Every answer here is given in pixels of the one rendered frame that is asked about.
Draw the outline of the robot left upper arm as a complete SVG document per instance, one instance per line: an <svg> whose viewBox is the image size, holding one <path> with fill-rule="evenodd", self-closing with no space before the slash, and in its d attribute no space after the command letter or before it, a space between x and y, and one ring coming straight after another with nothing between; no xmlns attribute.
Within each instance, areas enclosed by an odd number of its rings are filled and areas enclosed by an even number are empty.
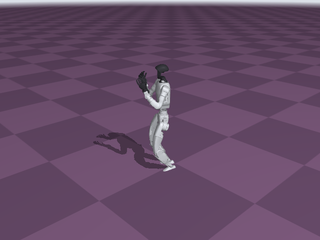
<svg viewBox="0 0 320 240"><path fill-rule="evenodd" d="M170 89L169 89L169 87L167 85L163 85L163 87L160 90L160 96L158 98L158 100L159 100L158 103L159 103L160 107L159 108L155 108L156 110L161 109L161 107L162 107L162 105L163 105L163 103L165 101L165 98L166 98L167 94L169 93L169 90Z"/></svg>

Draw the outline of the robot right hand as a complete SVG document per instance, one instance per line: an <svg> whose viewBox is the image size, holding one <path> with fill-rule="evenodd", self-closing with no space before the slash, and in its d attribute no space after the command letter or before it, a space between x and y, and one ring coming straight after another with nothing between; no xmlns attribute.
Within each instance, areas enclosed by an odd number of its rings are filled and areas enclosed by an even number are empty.
<svg viewBox="0 0 320 240"><path fill-rule="evenodd" d="M143 82L143 80L144 80L144 83L146 83L146 74L147 74L147 72L145 73L145 75L144 75L144 72L145 71L142 71L140 74L139 74L139 78L141 78L141 81ZM142 80L142 77L143 77L143 80Z"/></svg>

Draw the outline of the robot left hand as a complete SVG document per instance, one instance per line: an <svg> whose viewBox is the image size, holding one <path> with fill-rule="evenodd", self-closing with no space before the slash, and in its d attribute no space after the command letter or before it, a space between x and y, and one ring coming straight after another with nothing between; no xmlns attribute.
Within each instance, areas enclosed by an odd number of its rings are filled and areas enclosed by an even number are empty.
<svg viewBox="0 0 320 240"><path fill-rule="evenodd" d="M140 79L140 80L139 80L139 79ZM145 82L144 82L144 79L143 79L143 76L142 76L142 80L141 80L141 77L139 77L139 78L138 78L138 81L136 80L136 82L137 82L139 88L142 89L143 94L144 94L144 92L146 92L146 91L147 91L148 93L150 93L149 90L148 90L148 88L147 88L147 79L146 79ZM141 83L140 83L140 82L141 82Z"/></svg>

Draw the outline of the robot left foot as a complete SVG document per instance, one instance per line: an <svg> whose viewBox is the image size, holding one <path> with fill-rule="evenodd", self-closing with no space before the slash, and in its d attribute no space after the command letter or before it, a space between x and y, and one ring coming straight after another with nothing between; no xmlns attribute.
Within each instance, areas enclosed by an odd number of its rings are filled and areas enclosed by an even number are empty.
<svg viewBox="0 0 320 240"><path fill-rule="evenodd" d="M172 165L173 167L166 167L163 171L165 172L165 171L169 171L169 170L171 170L171 169L174 169L174 168L176 168L176 166L175 165Z"/></svg>

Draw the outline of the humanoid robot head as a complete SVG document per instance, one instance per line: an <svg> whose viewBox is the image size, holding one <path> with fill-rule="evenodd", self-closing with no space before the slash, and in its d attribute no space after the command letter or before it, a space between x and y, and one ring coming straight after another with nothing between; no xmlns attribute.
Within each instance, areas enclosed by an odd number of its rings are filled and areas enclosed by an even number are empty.
<svg viewBox="0 0 320 240"><path fill-rule="evenodd" d="M168 66L165 64L159 64L155 67L155 69L157 70L157 78L160 79L159 83L163 83L161 81L164 81L164 83L168 83L165 76L161 76L161 73L169 71Z"/></svg>

